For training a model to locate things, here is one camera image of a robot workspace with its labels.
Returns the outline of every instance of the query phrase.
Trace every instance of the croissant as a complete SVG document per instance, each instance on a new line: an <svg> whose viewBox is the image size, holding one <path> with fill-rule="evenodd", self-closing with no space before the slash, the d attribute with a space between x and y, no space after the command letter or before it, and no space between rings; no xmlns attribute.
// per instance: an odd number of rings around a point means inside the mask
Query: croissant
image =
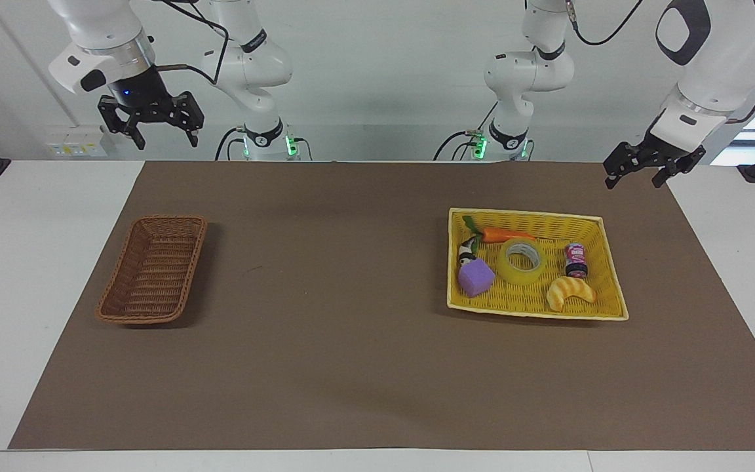
<svg viewBox="0 0 755 472"><path fill-rule="evenodd" d="M585 302L594 303L596 292L585 281L575 277L559 277L555 279L546 292L546 301L552 311L561 311L564 308L564 300L570 296L578 296Z"/></svg>

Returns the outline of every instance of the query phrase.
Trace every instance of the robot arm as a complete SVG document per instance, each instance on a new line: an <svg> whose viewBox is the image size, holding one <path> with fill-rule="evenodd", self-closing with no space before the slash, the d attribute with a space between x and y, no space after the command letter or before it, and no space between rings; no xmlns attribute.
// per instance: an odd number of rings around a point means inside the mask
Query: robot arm
<svg viewBox="0 0 755 472"><path fill-rule="evenodd" d="M171 96L156 70L155 54L129 0L48 0L63 18L72 43L48 70L77 94L108 86L98 102L110 132L122 132L144 149L138 123L168 123L197 146L203 113L190 92ZM117 111L128 117L121 119Z"/></svg>
<svg viewBox="0 0 755 472"><path fill-rule="evenodd" d="M560 90L572 80L573 60L564 51L568 26L566 0L528 0L522 31L533 50L489 60L485 82L497 94L494 119L485 132L490 158L503 161L521 154L534 112L524 93Z"/></svg>
<svg viewBox="0 0 755 472"><path fill-rule="evenodd" d="M262 87L286 84L293 77L287 53L261 27L252 0L210 0L215 22L229 31L230 43L215 87L230 96L244 116L248 158L255 161L293 159L288 125L275 100ZM212 73L218 65L214 51L206 52L203 68Z"/></svg>
<svg viewBox="0 0 755 472"><path fill-rule="evenodd" d="M705 153L704 139L755 89L755 0L673 0L657 40L684 74L642 143L620 143L605 159L608 188L644 167L659 167L652 180L657 187L692 171Z"/></svg>

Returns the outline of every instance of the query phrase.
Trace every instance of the purple toy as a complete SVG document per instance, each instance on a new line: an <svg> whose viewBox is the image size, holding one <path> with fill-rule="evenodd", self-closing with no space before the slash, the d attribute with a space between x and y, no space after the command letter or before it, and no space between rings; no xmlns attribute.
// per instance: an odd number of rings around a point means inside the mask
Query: purple toy
<svg viewBox="0 0 755 472"><path fill-rule="evenodd" d="M459 267L459 285L470 298L494 285L494 271L482 259L474 259Z"/></svg>

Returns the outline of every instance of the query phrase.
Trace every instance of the wicker basket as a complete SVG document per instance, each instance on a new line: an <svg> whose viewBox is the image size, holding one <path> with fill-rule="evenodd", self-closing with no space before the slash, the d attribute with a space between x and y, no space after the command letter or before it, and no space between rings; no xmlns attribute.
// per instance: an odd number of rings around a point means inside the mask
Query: wicker basket
<svg viewBox="0 0 755 472"><path fill-rule="evenodd" d="M513 286L497 277L488 292L470 298L456 280L459 245L471 238L471 230L463 217L470 216L480 227L503 227L525 231L537 238L537 245L547 255L547 264L539 280L527 286ZM611 258L608 236L599 217L563 215L558 213L517 212L510 210L479 210L451 208L448 218L449 248L447 251L447 305L476 313L495 313L516 317L543 319L587 319L623 321L629 319L623 292ZM590 268L585 281L596 291L596 303L568 298L562 313L552 311L546 302L549 285L564 275L564 246L579 242L585 246ZM492 269L497 263L500 245L480 245L477 257Z"/></svg>
<svg viewBox="0 0 755 472"><path fill-rule="evenodd" d="M185 308L206 236L195 216L139 218L130 227L96 315L118 325L176 320Z"/></svg>

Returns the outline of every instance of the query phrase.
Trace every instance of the white wall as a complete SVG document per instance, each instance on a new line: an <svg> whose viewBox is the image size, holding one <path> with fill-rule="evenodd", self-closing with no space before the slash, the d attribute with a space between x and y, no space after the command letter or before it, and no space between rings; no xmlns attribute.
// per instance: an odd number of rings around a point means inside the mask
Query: white wall
<svg viewBox="0 0 755 472"><path fill-rule="evenodd" d="M203 51L218 47L218 36L164 4L132 3L156 38L159 63L196 64ZM600 48L568 35L575 79L566 90L534 94L534 158L602 161L620 140L641 137L680 74L653 38L666 3L644 3ZM632 4L580 2L582 32L604 37ZM206 4L201 8L208 11ZM431 158L449 132L477 126L494 102L482 80L486 58L528 48L519 0L258 0L258 11L296 63L291 83L272 92L317 159ZM48 159L42 146L47 126L101 123L99 94L71 95L45 69L68 42L45 0L0 0L2 155ZM210 159L222 132L242 122L235 106L197 75L170 72L165 81L174 94L192 90L200 102L206 114L201 146L189 147L178 129L151 125L143 127L144 152L119 139L114 158ZM722 129L710 155L735 132Z"/></svg>

